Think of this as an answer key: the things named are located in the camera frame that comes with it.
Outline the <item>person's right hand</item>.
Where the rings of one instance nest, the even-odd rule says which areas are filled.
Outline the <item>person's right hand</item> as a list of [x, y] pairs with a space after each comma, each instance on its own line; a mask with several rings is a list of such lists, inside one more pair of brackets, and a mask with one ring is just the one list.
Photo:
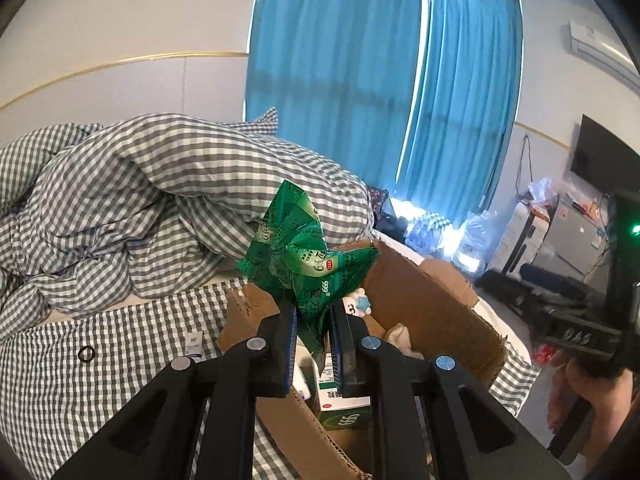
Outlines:
[[588, 401], [594, 409], [589, 440], [580, 454], [585, 457], [586, 471], [590, 471], [603, 455], [623, 426], [634, 400], [634, 374], [623, 370], [619, 378], [608, 379], [589, 375], [566, 352], [558, 351], [550, 361], [555, 368], [548, 401], [548, 427], [556, 434], [568, 407], [565, 397], [570, 390]]

